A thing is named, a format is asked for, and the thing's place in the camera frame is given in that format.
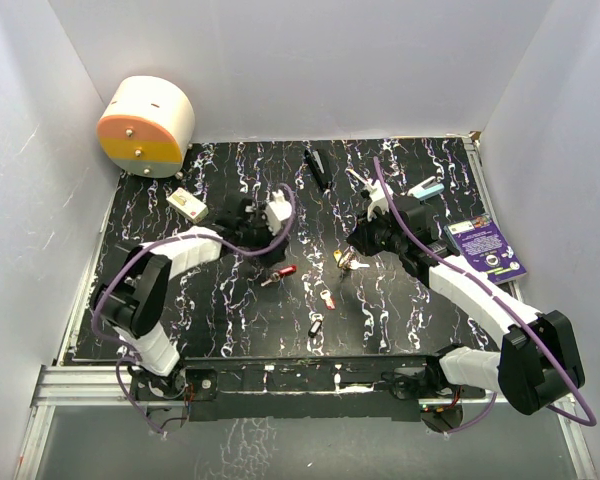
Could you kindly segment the metal keyring with keys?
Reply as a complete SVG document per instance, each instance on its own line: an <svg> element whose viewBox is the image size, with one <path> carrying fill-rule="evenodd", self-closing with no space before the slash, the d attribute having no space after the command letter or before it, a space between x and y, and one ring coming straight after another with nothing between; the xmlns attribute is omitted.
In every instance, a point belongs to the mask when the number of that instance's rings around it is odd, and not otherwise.
<svg viewBox="0 0 600 480"><path fill-rule="evenodd" d="M369 264L363 263L358 259L358 255L352 247L347 247L344 250L335 250L333 257L336 267L342 271L356 271L370 267Z"/></svg>

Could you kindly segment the red key with silver blade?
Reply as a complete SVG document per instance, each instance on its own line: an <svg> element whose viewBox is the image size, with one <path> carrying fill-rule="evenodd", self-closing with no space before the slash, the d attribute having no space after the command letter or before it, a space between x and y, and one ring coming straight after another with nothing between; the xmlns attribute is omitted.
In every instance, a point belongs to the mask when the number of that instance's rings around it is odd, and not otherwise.
<svg viewBox="0 0 600 480"><path fill-rule="evenodd" d="M296 265L289 265L273 271L264 281L261 282L261 286L265 287L270 284L279 282L281 279L293 275L297 272Z"/></svg>

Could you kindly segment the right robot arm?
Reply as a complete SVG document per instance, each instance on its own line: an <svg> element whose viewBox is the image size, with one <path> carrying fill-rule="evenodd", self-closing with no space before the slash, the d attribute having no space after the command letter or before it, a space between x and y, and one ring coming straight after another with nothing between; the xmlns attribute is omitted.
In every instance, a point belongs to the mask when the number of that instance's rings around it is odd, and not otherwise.
<svg viewBox="0 0 600 480"><path fill-rule="evenodd" d="M531 415L582 387L585 374L570 320L498 288L437 232L426 206L413 199L404 206L397 212L374 206L358 214L348 244L363 256L396 255L407 274L459 307L499 347L447 349L426 371L427 388L440 397L460 385L491 390Z"/></svg>

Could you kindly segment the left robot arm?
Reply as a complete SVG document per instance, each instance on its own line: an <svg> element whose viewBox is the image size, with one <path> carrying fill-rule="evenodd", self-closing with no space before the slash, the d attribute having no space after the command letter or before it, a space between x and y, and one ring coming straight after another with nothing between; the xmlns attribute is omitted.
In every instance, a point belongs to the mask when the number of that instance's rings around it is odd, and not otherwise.
<svg viewBox="0 0 600 480"><path fill-rule="evenodd" d="M153 375L154 390L177 398L187 376L176 368L180 354L161 325L170 280L229 253L264 268L283 262L295 210L294 195L283 185L265 204L246 196L231 199L208 225L154 242L119 244L92 297L94 332L105 338L100 324L110 325L131 360Z"/></svg>

